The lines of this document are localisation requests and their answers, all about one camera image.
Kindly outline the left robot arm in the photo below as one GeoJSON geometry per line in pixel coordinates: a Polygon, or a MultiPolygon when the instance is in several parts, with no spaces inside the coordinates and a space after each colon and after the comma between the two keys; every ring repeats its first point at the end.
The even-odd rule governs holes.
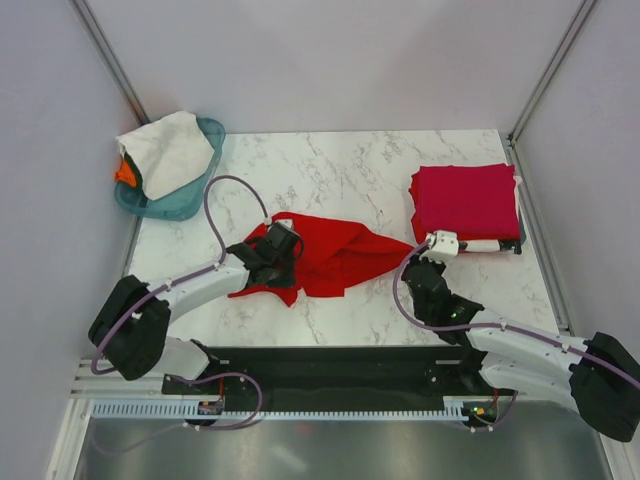
{"type": "Polygon", "coordinates": [[[280,240],[267,235],[232,245],[219,261],[178,278],[121,278],[89,329],[96,347],[91,373],[118,373],[133,381],[158,372],[185,380],[198,393],[211,392],[219,382],[218,367],[198,341],[170,336],[170,325],[220,297],[293,285],[294,264],[303,252],[296,234],[280,240]]]}

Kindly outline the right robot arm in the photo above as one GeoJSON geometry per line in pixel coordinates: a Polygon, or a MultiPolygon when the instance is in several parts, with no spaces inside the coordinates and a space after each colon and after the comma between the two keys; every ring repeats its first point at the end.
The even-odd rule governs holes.
{"type": "Polygon", "coordinates": [[[615,337],[590,339],[552,334],[507,319],[454,294],[444,267],[409,254],[394,275],[410,293],[411,311],[401,314],[440,340],[465,348],[458,368],[467,392],[506,389],[552,401],[577,413],[598,433],[630,442],[639,427],[639,363],[615,337]]]}

